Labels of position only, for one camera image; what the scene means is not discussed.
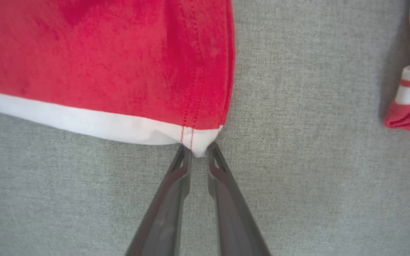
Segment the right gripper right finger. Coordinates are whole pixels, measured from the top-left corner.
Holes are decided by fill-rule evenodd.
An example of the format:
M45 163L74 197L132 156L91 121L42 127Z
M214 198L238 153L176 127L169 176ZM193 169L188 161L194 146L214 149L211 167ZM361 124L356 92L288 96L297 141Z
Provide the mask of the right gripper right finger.
M219 256L272 256L216 142L206 150L208 191L215 201Z

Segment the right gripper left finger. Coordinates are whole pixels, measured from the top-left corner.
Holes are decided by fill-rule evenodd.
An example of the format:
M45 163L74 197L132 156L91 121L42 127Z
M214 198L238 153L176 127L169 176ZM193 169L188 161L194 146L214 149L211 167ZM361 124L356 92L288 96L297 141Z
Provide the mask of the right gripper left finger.
M184 200L192 153L181 145L159 185L125 256L179 256Z

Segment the red garment with white hem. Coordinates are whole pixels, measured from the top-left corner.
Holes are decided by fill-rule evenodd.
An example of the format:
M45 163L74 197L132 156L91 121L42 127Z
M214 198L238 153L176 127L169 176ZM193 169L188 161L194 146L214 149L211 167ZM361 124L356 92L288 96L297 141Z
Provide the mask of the red garment with white hem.
M201 157L226 122L232 0L0 0L0 112Z

